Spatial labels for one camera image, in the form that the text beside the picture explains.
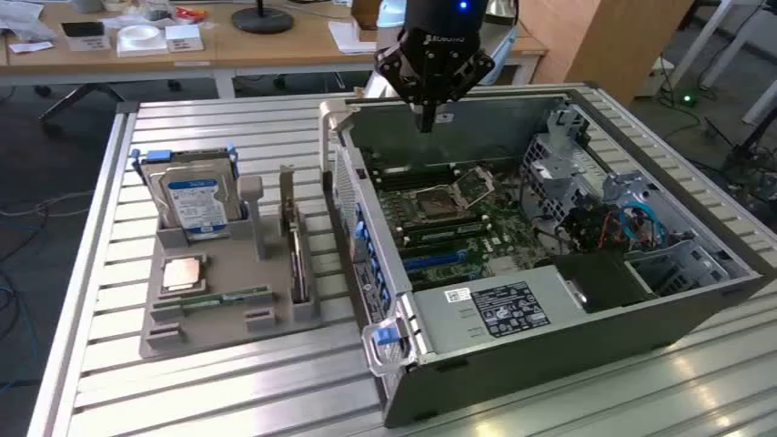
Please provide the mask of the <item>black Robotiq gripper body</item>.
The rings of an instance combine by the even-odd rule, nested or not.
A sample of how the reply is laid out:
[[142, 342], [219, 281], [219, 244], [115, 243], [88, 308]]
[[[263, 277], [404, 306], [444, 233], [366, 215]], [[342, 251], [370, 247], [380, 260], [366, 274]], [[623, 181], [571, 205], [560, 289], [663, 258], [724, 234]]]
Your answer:
[[484, 1], [410, 1], [407, 3], [403, 53], [420, 77], [427, 103], [428, 62], [440, 53], [471, 56], [481, 47]]

